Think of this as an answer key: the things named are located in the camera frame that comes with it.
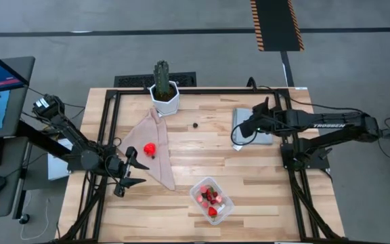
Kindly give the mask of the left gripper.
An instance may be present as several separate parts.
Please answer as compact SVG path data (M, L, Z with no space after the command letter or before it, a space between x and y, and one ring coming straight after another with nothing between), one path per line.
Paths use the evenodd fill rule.
M149 169L149 167L146 167L137 161L137 150L133 146L127 148L125 156L127 158L127 163L134 168ZM128 178L124 166L125 164L117 155L110 155L105 160L105 170L108 176L112 178L112 184L115 184L114 195L117 197L124 197L126 188L146 181L141 178Z

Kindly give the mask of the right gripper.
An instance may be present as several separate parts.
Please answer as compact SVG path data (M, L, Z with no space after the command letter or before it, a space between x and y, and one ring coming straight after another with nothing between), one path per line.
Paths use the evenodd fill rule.
M296 131L297 129L289 125L281 113L270 110L268 107L269 97L255 105L252 109L256 117L249 118L240 124L240 132L244 138L253 135L255 132L283 132Z

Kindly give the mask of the clear plastic tupperware container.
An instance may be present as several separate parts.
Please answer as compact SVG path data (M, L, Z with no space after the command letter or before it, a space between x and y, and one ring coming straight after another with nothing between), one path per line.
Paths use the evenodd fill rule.
M200 187L201 186L206 186L207 191L209 190L212 195L214 192L217 192L219 196L222 197L222 202L211 205L211 201L215 199L214 196L211 198L207 197L207 192L206 193L201 193L200 192ZM234 210L234 203L233 201L225 194L225 192L222 190L222 188L218 185L218 183L215 181L214 178L212 177L206 177L203 180L199 181L199 183L195 184L189 191L190 197L195 202L195 204L198 206L199 210L201 211L202 215L207 219L207 221L213 225L216 226L223 222ZM199 203L197 201L197 197L199 195L202 195L203 201L209 202L209 207L214 207L217 210L217 217L215 221L213 222L210 217L208 216L208 208L204 208L202 206L202 203Z

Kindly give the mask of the folded grey towel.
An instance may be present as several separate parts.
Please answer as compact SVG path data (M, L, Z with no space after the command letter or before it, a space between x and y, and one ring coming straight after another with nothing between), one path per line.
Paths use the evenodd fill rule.
M232 148L239 151L247 144L272 145L274 142L271 134L255 132L253 135L244 138L240 132L240 124L249 119L252 115L252 110L248 108L234 108L232 113Z

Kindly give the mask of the beige cloth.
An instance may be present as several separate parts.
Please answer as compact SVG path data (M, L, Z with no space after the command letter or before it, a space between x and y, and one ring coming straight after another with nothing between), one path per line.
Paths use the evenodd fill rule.
M155 152L147 155L145 145L153 143ZM133 146L137 152L137 160L149 167L147 173L157 182L169 190L175 190L175 180L171 168L169 156L169 144L167 137L167 125L163 118L158 116L155 108L150 108L146 116L123 138L117 148L125 153L129 146Z

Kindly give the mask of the white box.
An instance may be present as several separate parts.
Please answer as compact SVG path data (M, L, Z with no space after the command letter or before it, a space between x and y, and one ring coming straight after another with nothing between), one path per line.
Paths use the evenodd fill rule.
M52 154L47 154L47 178L48 180L58 180L60 178L65 178L71 173L68 170L68 163L53 156Z

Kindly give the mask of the white angular plant pot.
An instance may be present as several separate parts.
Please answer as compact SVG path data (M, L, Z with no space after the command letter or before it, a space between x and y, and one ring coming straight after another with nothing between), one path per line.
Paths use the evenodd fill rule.
M176 82L174 82L174 81L169 81L169 83L170 83L170 86L172 87L171 90L174 91L175 95L169 101L166 101L166 102L157 100L154 97L154 92L156 89L155 85L151 86L149 89L150 96L151 96L152 102L154 104L154 107L158 111L158 113L160 113L162 116L174 115L179 108L179 95L180 95L180 93L178 90L178 86L177 86Z

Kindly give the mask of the black mat with orange stripes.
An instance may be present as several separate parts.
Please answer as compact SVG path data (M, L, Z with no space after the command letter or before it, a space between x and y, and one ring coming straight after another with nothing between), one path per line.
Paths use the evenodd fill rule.
M255 36L261 52L304 50L291 0L250 0Z

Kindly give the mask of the tall green cactus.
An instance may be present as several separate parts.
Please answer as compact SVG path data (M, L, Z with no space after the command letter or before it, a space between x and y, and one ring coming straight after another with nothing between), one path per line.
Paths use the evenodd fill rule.
M165 60L159 60L154 66L154 82L156 99L162 99L169 94L169 65Z

